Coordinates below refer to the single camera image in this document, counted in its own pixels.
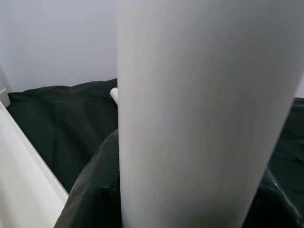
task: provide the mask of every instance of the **white background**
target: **white background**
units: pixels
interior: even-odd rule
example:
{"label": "white background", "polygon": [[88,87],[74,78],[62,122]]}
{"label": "white background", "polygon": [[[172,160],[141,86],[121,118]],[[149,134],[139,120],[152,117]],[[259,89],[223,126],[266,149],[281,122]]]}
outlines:
{"label": "white background", "polygon": [[12,91],[116,77],[114,0],[0,0],[0,81]]}

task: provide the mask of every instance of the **white panel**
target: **white panel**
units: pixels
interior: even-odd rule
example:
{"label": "white panel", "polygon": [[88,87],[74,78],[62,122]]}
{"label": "white panel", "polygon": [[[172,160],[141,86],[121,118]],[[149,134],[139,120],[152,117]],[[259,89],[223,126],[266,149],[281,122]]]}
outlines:
{"label": "white panel", "polygon": [[67,192],[0,102],[0,227],[52,228]]}

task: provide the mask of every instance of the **small white object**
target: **small white object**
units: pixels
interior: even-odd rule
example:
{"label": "small white object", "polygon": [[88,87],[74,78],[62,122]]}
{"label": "small white object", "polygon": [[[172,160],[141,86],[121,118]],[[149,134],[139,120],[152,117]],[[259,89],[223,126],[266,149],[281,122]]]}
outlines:
{"label": "small white object", "polygon": [[113,100],[116,102],[116,104],[118,105],[118,89],[116,87],[111,89],[110,95],[113,98]]}
{"label": "small white object", "polygon": [[4,105],[4,107],[8,107],[10,105],[10,99],[8,96],[8,93],[6,91],[6,88],[0,86],[0,102]]}

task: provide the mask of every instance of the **black fabric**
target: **black fabric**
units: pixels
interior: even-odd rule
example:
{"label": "black fabric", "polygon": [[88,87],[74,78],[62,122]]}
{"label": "black fabric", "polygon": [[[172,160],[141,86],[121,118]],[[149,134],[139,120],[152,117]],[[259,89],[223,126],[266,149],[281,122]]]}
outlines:
{"label": "black fabric", "polygon": [[118,130],[79,175],[55,228],[121,228]]}
{"label": "black fabric", "polygon": [[113,87],[116,79],[9,94],[9,113],[68,192],[118,127]]}
{"label": "black fabric", "polygon": [[296,98],[244,228],[304,227],[304,99]]}
{"label": "black fabric", "polygon": [[[121,227],[116,80],[10,94],[11,115],[69,191],[56,228]],[[294,101],[243,228],[304,227],[304,99]]]}

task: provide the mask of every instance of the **white pipe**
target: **white pipe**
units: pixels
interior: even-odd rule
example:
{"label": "white pipe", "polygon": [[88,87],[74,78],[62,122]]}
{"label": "white pipe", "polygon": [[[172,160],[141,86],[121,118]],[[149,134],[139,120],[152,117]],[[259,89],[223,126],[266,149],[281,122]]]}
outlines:
{"label": "white pipe", "polygon": [[241,227],[303,71],[303,3],[118,9],[124,227]]}
{"label": "white pipe", "polygon": [[118,89],[117,88],[111,89],[110,95],[113,98],[113,100],[115,101],[115,103],[118,105]]}

